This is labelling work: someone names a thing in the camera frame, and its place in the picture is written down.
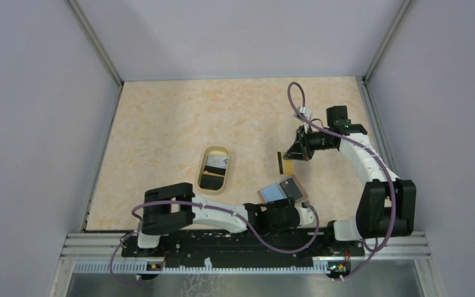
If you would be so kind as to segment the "gold VIP credit card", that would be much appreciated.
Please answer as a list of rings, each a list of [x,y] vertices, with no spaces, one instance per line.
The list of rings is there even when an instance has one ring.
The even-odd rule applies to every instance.
[[[279,172],[282,175],[294,174],[294,165],[291,159],[284,157],[285,152],[277,152]]]

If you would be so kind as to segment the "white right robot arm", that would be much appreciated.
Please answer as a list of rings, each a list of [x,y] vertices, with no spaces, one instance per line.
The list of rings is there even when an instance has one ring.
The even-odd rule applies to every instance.
[[[353,124],[346,106],[327,109],[326,128],[313,131],[309,124],[298,127],[292,146],[281,160],[309,161],[317,150],[337,149],[350,162],[364,186],[356,214],[331,221],[331,233],[323,246],[331,255],[341,254],[348,241],[409,236],[414,229],[416,186],[398,177],[373,148],[366,129]]]

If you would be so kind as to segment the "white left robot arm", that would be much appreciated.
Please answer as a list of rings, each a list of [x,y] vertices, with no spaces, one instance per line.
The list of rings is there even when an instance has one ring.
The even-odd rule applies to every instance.
[[[160,250],[162,236],[191,225],[212,226],[230,233],[250,231],[266,245],[262,235],[319,224],[313,206],[297,206],[293,198],[267,204],[222,204],[196,194],[191,183],[147,190],[143,204],[134,207],[132,215],[139,221],[136,247],[146,256]]]

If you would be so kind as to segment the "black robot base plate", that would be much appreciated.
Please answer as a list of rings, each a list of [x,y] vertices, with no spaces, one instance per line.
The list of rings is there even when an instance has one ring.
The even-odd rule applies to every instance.
[[[333,241],[326,228],[314,235],[311,228],[298,228],[264,235],[268,244],[282,249],[280,253],[264,246],[251,231],[229,233],[223,230],[179,230],[162,236],[155,248],[137,245],[137,237],[122,245],[123,257],[165,258],[167,268],[197,268],[210,259],[214,268],[290,268],[310,267],[315,257],[345,259],[364,256],[359,241]]]

